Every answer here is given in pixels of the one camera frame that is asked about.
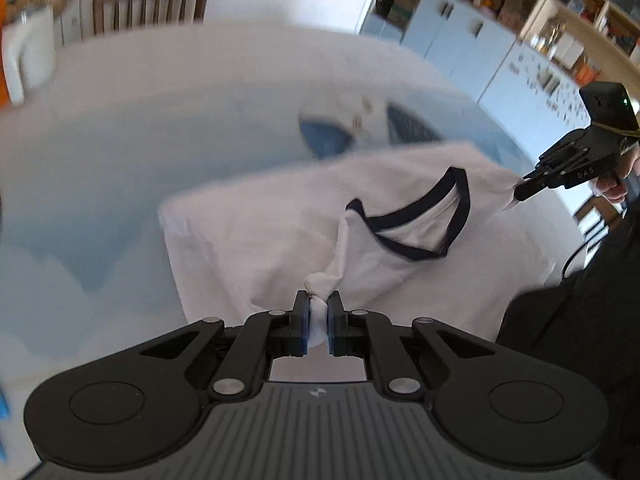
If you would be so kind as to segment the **dark sleeve forearm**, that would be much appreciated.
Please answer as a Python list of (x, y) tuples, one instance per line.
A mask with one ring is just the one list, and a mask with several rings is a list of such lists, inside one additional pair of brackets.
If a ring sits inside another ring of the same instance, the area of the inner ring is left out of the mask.
[(639, 475), (639, 204), (584, 270), (514, 298), (497, 344), (588, 378), (604, 394), (608, 429), (592, 456), (613, 479)]

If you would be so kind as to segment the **person's right hand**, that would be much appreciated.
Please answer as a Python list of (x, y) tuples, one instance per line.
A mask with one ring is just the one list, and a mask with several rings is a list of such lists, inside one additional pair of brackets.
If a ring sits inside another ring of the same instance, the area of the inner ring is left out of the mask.
[(611, 204), (620, 204), (625, 200), (628, 190), (624, 180), (631, 174), (639, 175), (639, 145), (626, 151), (620, 158), (620, 164), (609, 174), (597, 177), (591, 182), (593, 194), (604, 197)]

